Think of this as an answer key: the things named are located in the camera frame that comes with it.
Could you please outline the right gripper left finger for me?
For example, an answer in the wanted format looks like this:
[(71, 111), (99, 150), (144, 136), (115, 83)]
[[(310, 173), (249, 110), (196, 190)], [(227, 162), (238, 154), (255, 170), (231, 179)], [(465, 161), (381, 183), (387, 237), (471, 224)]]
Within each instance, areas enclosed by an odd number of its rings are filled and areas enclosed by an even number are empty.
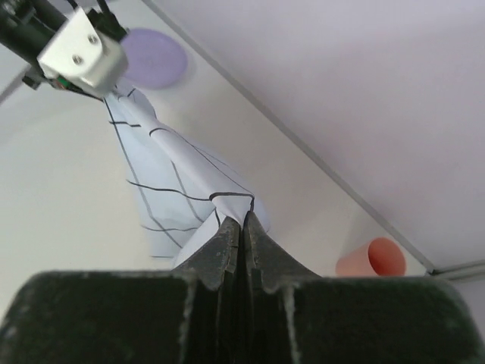
[(175, 269), (189, 279), (180, 326), (182, 363), (233, 361), (240, 226), (225, 218), (215, 235)]

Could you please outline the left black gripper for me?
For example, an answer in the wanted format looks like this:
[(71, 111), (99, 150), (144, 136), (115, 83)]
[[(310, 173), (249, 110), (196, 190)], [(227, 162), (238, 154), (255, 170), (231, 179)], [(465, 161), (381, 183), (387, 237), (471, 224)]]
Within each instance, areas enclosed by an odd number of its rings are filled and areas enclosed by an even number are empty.
[[(73, 12), (82, 8), (96, 30), (121, 44), (125, 29), (105, 1), (97, 8), (85, 10), (78, 2), (70, 2)], [(32, 89), (47, 83), (63, 91), (82, 91), (64, 78), (47, 78), (37, 62), (37, 56), (69, 16), (62, 14), (48, 1), (3, 1), (1, 3), (1, 44), (22, 58), (29, 67), (21, 80)]]

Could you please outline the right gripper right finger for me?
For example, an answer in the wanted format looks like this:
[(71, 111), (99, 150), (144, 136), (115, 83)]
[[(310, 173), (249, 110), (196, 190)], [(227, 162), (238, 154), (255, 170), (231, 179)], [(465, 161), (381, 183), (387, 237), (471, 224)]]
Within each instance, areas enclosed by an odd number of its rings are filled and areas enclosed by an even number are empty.
[(294, 328), (299, 284), (320, 277), (294, 259), (262, 227), (254, 212), (242, 230), (246, 270), (246, 347), (250, 363), (299, 363)]

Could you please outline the blue checkered cloth placemat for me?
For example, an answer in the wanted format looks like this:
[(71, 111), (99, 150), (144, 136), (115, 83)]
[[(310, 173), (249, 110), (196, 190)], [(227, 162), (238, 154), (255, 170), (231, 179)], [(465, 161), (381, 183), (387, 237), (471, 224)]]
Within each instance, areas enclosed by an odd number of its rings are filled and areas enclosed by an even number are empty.
[(181, 265), (225, 218), (243, 224), (248, 212), (269, 231), (262, 201), (244, 179), (214, 152), (159, 121), (138, 89), (120, 83), (104, 103), (152, 257)]

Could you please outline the pink plastic cup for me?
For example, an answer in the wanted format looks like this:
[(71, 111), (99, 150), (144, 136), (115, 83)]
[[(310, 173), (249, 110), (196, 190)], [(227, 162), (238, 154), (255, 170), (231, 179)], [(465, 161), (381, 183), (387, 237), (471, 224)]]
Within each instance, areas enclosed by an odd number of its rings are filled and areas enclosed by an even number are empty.
[(340, 258), (336, 275), (340, 277), (401, 277), (406, 273), (405, 257), (399, 246), (378, 237)]

